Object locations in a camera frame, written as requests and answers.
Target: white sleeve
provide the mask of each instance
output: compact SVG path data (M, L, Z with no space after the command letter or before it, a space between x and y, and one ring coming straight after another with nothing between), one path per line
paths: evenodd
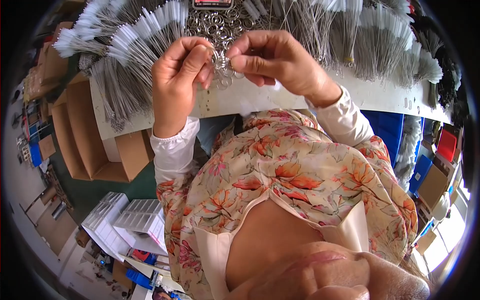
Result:
M342 96L336 103L325 108L315 108L317 121L334 142L355 147L375 134L346 88L340 88Z
M155 153L153 162L157 185L191 171L193 146L199 129L198 118L188 117L185 127L175 136L161 139L152 133L150 144Z

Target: lips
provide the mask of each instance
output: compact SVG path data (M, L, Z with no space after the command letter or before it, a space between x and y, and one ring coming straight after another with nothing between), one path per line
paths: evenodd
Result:
M335 251L321 251L296 261L285 272L308 267L311 263L328 263L339 259L347 259L347 257Z

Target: woman's left hand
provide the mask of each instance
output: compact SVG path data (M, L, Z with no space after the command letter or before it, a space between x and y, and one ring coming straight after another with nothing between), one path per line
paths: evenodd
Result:
M193 110L197 83L207 89L213 79L213 46L202 37L175 41L152 67L154 135L178 134Z

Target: floral pattern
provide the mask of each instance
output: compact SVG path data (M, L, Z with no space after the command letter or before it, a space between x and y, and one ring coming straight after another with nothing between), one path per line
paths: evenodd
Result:
M267 190L320 225L338 225L363 201L370 251L400 262L415 237L417 215L393 176L382 139L355 148L333 143L309 111L255 113L243 128L235 136L230 125L218 135L212 157L194 178L186 174L157 186L172 278L188 294L212 299L193 229L232 232L248 203Z

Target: floral blouse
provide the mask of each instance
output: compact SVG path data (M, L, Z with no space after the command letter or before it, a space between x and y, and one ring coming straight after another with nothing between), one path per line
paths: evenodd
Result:
M400 263L416 235L415 205L397 184L382 139L343 92L335 107L316 109L318 122L308 110L277 109L244 119L244 132L236 136L231 124L195 176L192 139L198 120L189 118L184 130L169 139L152 135L171 275L187 294L196 300L214 298L195 231L234 231L246 206L266 192L320 226L338 226L363 202L369 251ZM319 122L342 144L332 142Z

